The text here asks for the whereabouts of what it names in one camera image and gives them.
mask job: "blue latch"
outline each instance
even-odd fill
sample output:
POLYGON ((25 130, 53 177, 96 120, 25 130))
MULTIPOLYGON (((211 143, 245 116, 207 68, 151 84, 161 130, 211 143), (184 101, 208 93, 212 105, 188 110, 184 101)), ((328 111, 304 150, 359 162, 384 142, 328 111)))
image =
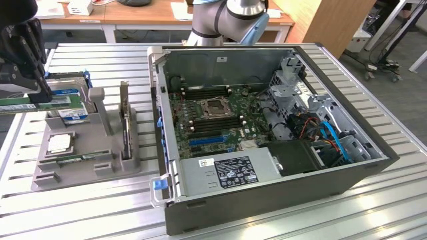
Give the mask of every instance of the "blue latch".
POLYGON ((163 190, 168 188, 168 180, 163 179, 163 180, 156 180, 153 181, 153 190, 163 190))
POLYGON ((161 121, 161 117, 159 118, 159 121, 157 121, 157 128, 161 128, 163 127, 163 121, 161 121))

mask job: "power supply label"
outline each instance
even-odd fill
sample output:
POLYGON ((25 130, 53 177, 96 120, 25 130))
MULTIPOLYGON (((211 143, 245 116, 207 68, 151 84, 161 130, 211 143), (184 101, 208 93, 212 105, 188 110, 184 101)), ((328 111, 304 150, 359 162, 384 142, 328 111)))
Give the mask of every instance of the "power supply label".
POLYGON ((248 156, 216 161, 215 168, 223 189, 259 182, 248 156))

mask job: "blue pcie slot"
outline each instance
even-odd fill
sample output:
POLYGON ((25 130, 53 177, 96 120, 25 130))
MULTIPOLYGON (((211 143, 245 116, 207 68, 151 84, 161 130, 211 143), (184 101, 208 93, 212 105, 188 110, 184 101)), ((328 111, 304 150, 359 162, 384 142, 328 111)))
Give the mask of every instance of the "blue pcie slot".
POLYGON ((204 145, 204 144, 217 144, 224 143, 227 141, 225 136, 216 136, 204 139, 192 139, 189 140, 189 146, 204 145))

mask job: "wooden desk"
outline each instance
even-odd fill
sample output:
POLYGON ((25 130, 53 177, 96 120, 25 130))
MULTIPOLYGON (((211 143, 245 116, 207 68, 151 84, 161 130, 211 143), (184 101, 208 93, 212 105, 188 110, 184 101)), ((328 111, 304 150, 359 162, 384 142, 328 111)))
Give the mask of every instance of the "wooden desk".
MULTIPOLYGON (((113 2, 95 6, 91 16, 71 15, 64 4, 65 18, 43 20, 45 30, 103 30, 107 43, 116 43, 116 30, 191 30, 191 21, 179 21, 173 17, 171 2, 180 0, 152 0, 144 7, 124 6, 113 2)), ((280 9, 269 1, 271 9, 280 9)), ((260 42, 284 43, 295 22, 288 15, 269 19, 267 32, 260 42)))

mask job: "gray parts tray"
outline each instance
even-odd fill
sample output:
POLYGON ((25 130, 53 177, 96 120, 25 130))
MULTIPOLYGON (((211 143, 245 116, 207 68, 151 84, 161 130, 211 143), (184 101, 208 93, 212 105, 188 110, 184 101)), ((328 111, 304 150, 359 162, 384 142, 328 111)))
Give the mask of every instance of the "gray parts tray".
POLYGON ((107 135, 101 121, 96 120, 100 117, 99 113, 89 114, 91 123, 69 125, 67 128, 57 126, 63 122, 60 118, 47 119, 48 125, 31 185, 33 192, 101 182, 140 172, 136 111, 132 109, 132 159, 128 160, 123 160, 124 129, 120 112, 115 110, 107 114, 111 135, 107 135), (49 125, 57 126, 57 129, 51 129, 49 125), (60 157, 57 154, 47 155, 49 138, 64 134, 75 136, 72 152, 64 153, 60 157))

